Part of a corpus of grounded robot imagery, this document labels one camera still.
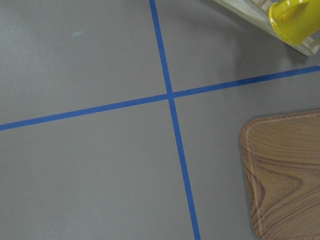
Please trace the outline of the brown wooden tray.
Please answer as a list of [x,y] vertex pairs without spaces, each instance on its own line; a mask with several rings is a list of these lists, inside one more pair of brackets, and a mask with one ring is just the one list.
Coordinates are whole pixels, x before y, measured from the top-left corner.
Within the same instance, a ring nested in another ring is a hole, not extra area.
[[260,240],[320,237],[320,112],[255,118],[240,134]]

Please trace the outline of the wooden dish rack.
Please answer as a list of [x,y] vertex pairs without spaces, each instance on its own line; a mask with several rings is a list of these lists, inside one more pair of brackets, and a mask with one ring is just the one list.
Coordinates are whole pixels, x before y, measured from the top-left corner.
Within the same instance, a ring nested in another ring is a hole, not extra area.
[[[261,30],[280,40],[269,21],[269,8],[274,0],[215,0],[215,3],[235,13]],[[315,55],[320,51],[320,33],[307,37],[300,45],[291,47],[305,56]]]

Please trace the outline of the yellow mug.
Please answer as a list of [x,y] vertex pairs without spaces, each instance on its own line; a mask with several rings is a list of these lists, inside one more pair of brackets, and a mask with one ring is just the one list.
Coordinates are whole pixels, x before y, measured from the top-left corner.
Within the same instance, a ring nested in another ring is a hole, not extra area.
[[320,1],[280,0],[270,6],[268,18],[285,43],[297,46],[320,31]]

